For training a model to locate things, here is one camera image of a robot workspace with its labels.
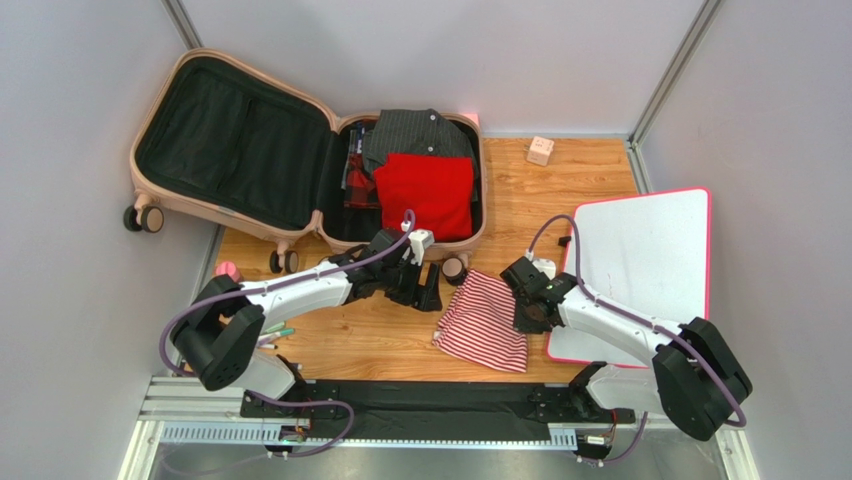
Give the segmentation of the red black plaid shirt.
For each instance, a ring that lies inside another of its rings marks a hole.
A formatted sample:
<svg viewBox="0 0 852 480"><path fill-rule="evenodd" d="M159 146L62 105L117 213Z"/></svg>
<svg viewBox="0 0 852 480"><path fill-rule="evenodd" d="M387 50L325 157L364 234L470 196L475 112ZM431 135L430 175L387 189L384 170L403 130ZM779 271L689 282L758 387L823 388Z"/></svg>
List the red black plaid shirt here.
<svg viewBox="0 0 852 480"><path fill-rule="evenodd" d="M357 124L350 132L349 148L342 180L343 206L348 209L379 210L378 190L363 160L363 139L366 129Z"/></svg>

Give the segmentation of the red white striped cloth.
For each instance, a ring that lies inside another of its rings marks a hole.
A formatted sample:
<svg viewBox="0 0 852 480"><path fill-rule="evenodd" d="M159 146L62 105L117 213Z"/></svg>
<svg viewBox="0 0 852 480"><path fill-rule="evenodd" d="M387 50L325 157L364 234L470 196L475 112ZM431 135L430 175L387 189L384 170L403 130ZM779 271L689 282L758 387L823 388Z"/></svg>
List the red white striped cloth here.
<svg viewBox="0 0 852 480"><path fill-rule="evenodd" d="M471 270L440 318L432 344L452 357L507 373L525 373L527 336L514 328L514 298L499 278Z"/></svg>

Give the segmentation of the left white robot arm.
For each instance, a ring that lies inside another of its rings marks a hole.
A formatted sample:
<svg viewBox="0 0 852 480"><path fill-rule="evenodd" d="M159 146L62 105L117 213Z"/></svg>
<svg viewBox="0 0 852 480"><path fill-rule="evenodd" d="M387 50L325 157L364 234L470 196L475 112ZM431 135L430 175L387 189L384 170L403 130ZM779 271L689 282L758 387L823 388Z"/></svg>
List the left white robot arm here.
<svg viewBox="0 0 852 480"><path fill-rule="evenodd" d="M173 345L208 391L238 387L281 399L295 385L296 373L282 356L259 351L265 330L377 291L397 303L416 304L426 249L423 238L387 248L374 241L276 280L237 283L219 275L167 325L160 344Z"/></svg>

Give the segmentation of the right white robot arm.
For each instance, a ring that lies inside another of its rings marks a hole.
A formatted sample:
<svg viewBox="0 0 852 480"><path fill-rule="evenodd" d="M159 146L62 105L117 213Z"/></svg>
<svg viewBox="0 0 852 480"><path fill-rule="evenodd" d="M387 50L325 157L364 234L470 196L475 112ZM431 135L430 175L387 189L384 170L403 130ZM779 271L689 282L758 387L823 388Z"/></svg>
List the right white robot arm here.
<svg viewBox="0 0 852 480"><path fill-rule="evenodd" d="M593 336L632 356L638 368L593 361L570 383L602 410L666 416L688 436L707 441L724 425L744 427L752 383L717 327L643 317L590 288L578 273L549 278L522 257L500 274L524 333L563 328Z"/></svg>

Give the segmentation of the pink suitcase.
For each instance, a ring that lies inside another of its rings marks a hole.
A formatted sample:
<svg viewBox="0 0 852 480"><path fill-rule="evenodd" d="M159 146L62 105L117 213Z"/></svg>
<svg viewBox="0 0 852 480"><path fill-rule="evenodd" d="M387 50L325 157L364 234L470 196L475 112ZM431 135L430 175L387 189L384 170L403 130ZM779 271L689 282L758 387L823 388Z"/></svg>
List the pink suitcase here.
<svg viewBox="0 0 852 480"><path fill-rule="evenodd" d="M202 218L273 243L275 273L293 271L294 244L308 234L335 252L364 244L384 228L381 208L345 208L342 180L350 132L371 130L380 112L339 116L233 56L194 49L178 60L131 149L135 198L124 227L156 233L167 211ZM473 235L435 240L426 257L467 265L487 218L483 142L467 118L439 113L469 137L480 177Z"/></svg>

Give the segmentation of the dark pinstripe shirt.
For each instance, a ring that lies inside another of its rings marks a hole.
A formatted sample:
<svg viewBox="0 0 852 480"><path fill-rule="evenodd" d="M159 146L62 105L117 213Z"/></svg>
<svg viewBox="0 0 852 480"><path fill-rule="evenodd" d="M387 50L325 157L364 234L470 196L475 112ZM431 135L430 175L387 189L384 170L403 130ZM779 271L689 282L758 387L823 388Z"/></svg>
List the dark pinstripe shirt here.
<svg viewBox="0 0 852 480"><path fill-rule="evenodd" d="M473 184L480 177L479 163L469 137L434 109L382 110L375 126L364 134L363 168L375 184L376 198L379 184L375 171L387 163L392 153L467 157L473 168Z"/></svg>

